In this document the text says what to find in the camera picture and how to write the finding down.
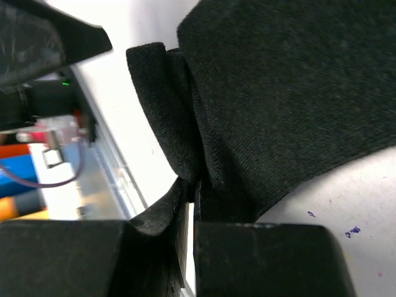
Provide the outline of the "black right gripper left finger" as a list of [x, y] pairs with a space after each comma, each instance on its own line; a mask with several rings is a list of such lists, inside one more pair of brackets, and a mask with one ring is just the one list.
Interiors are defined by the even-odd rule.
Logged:
[[179, 296], [185, 287], [189, 186], [177, 178], [170, 190], [134, 217], [132, 296]]

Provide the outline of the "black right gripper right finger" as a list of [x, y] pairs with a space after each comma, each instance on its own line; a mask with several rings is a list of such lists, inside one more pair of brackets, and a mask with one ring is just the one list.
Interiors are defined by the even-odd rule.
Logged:
[[256, 219], [254, 207], [244, 196], [216, 191], [209, 179], [196, 185], [194, 219], [215, 223], [252, 223]]

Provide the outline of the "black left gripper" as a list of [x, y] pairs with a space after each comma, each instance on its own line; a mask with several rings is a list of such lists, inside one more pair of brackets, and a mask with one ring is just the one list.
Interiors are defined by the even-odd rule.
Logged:
[[1, 1], [1, 90], [112, 50], [101, 26], [40, 1]]

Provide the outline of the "plain black sock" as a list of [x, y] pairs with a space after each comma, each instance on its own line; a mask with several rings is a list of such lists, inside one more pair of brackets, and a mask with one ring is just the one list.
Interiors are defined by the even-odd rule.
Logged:
[[302, 182], [395, 145], [394, 1], [201, 1], [176, 49], [130, 48], [174, 172], [257, 220]]

